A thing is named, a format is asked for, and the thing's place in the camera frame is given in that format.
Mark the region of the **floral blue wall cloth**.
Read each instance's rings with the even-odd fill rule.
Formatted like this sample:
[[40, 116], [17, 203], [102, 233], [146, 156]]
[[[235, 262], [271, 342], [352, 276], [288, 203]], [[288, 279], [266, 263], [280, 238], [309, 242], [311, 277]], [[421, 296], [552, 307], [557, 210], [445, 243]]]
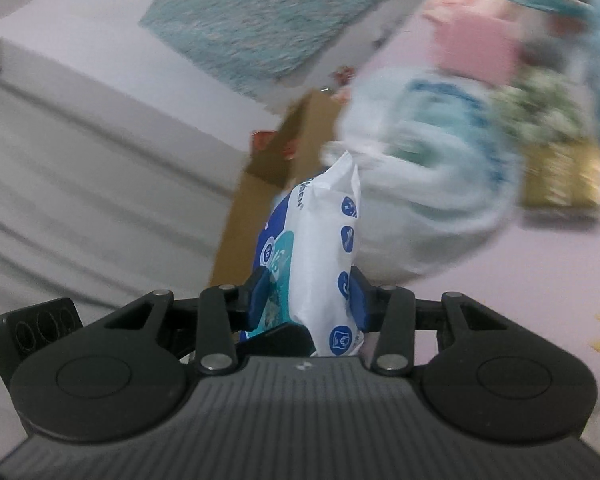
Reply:
[[152, 0], [140, 26], [257, 100], [338, 86], [422, 0]]

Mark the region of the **pink sponge block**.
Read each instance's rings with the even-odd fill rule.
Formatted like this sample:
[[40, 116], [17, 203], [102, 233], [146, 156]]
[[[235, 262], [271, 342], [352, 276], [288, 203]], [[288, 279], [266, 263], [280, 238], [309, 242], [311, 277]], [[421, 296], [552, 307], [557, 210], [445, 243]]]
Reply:
[[450, 74], [490, 86], [508, 84], [519, 63], [516, 22], [456, 11], [434, 35], [434, 62]]

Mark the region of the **white blue wet wipes pack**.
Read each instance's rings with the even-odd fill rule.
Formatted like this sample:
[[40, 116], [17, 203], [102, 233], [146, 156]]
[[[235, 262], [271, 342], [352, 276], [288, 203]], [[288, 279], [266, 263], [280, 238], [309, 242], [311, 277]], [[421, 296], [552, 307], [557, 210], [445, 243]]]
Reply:
[[349, 284], [360, 194], [358, 166], [345, 152], [278, 200], [253, 260], [270, 271], [268, 301], [242, 340], [291, 322], [308, 330], [318, 356], [358, 351], [364, 336], [349, 306]]

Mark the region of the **green white scrunchie cloth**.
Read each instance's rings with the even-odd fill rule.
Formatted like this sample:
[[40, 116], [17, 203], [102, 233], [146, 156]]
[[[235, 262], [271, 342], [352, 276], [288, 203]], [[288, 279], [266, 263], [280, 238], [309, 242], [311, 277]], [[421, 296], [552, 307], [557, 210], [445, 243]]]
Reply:
[[556, 70], [525, 65], [491, 92], [493, 118], [519, 144], [580, 141], [588, 128], [572, 89]]

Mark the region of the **gold foil packet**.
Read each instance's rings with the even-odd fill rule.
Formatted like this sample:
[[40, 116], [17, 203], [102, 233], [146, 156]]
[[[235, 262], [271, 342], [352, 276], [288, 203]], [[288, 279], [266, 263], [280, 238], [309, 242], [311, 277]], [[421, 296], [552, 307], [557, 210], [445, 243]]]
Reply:
[[529, 144], [522, 156], [520, 206], [528, 214], [600, 216], [600, 146], [595, 140]]

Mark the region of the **red snack bag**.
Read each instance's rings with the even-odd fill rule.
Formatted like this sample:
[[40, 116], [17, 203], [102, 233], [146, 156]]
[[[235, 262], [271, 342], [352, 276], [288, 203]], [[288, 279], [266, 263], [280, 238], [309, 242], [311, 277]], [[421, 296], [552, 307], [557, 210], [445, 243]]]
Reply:
[[250, 134], [251, 154], [265, 152], [268, 148], [274, 148], [283, 159], [291, 160], [296, 157], [298, 140], [285, 138], [276, 130], [256, 130]]

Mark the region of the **brown cardboard box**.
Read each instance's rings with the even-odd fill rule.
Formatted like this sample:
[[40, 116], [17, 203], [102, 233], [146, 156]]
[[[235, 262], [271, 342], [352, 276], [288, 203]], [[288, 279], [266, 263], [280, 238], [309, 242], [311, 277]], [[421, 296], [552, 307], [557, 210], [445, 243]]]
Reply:
[[296, 138], [298, 150], [291, 160], [274, 148], [250, 153], [230, 207], [209, 284], [242, 284], [251, 273], [257, 240], [274, 208], [274, 200], [301, 181], [322, 171], [322, 146], [334, 138], [341, 104], [326, 92], [313, 90], [288, 108], [274, 129]]

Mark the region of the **white plastic bag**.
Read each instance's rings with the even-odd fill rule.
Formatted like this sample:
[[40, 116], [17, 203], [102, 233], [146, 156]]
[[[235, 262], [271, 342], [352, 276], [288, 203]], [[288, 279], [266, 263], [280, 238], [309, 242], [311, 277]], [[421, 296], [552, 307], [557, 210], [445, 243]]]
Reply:
[[361, 206], [355, 264], [407, 282], [470, 256], [512, 215], [521, 161], [482, 82], [432, 68], [385, 68], [350, 85], [321, 150], [349, 152]]

